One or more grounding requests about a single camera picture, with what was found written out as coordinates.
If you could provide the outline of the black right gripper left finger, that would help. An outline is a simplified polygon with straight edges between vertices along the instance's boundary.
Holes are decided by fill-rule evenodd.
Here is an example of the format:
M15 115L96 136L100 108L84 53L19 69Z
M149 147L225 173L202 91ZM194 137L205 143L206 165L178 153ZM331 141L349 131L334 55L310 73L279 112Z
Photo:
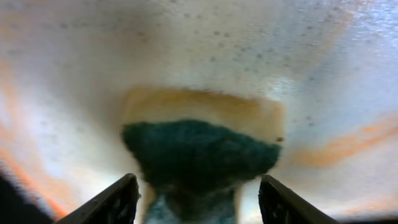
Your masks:
M54 224L134 224L140 197L137 177L128 173Z

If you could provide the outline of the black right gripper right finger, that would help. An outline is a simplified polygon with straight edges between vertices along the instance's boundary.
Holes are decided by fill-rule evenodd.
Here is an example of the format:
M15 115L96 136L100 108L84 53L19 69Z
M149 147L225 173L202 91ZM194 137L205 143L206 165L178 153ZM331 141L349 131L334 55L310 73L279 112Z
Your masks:
M264 224L338 224L271 175L262 176L259 207Z

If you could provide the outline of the green yellow sponge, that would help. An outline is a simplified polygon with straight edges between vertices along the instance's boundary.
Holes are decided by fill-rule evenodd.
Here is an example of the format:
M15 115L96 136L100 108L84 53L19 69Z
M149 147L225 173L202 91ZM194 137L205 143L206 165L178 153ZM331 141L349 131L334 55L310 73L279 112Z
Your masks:
M266 98L133 88L121 139L149 186L144 223L236 223L240 188L279 159L282 115Z

